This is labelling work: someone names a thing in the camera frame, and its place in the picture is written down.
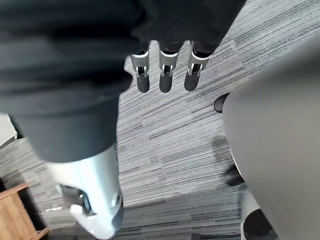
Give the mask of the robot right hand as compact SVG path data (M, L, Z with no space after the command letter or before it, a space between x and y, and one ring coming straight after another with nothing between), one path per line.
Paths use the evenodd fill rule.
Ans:
M108 240L121 229L119 98L150 88L151 41L159 89L171 90L184 42L193 91L243 0L3 0L0 111L42 159L71 215Z

